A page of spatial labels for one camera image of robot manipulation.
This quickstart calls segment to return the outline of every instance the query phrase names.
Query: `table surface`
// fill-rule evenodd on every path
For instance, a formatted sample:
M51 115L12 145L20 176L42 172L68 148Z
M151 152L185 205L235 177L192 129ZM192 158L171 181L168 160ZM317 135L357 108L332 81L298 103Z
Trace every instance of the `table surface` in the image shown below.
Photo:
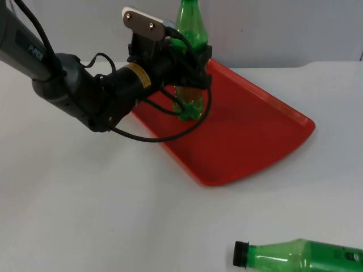
M0 63L0 271L239 271L236 240L363 248L363 64L236 71L316 131L272 167L207 188L158 144L88 131ZM133 116L120 127L149 135Z

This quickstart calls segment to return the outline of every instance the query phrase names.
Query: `bottle lying on table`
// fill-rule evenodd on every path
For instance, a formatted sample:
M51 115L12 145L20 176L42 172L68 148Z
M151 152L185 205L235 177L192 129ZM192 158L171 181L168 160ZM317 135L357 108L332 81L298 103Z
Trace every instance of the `bottle lying on table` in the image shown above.
M176 27L197 53L208 45L208 33L203 24L198 0L181 0ZM187 53L187 47L182 41L173 40L172 44L173 48L182 54ZM181 120L196 120L201 116L204 105L203 90L175 86L175 96L185 106L185 112L179 116ZM174 104L174 111L180 111L177 104Z
M303 239L261 246L236 242L233 265L260 272L362 272L363 250Z

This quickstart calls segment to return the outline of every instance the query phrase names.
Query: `red plastic tray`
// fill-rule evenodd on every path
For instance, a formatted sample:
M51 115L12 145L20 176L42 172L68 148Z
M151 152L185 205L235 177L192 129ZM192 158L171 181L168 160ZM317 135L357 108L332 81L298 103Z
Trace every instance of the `red plastic tray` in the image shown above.
M314 131L308 117L211 59L213 105L206 121L191 134L164 143L204 185L227 184L277 162L297 149ZM152 100L171 102L156 93ZM134 114L156 137L184 130L191 122L139 104Z

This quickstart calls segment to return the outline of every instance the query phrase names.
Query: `bottle cap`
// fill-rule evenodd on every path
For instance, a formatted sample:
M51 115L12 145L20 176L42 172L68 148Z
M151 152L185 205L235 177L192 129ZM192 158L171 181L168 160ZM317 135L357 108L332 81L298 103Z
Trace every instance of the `bottle cap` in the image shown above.
M233 265L238 267L247 267L249 243L236 242L234 245Z

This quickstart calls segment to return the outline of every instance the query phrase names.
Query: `robotic arm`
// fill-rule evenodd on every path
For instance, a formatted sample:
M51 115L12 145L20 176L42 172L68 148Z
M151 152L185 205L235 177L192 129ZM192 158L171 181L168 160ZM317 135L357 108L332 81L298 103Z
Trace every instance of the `robotic arm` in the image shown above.
M144 142L172 141L197 128L207 117L212 95L212 77L205 72L212 47L196 53L190 43L168 21L155 18L133 8L123 9L123 21L133 31L129 44L129 64L116 70L112 60L98 53L88 66L70 54L55 54L40 23L22 2L14 0L37 29L42 42L0 0L0 60L32 79L35 92L90 130L114 131ZM181 55L171 46L171 38L183 40L188 50ZM105 57L112 68L109 75L92 76L87 72L97 56ZM208 104L202 117L189 129L161 139L144 138L116 128L121 119L139 102L146 102L166 114L148 99L161 91L172 101L182 103L164 86L190 86L208 90Z

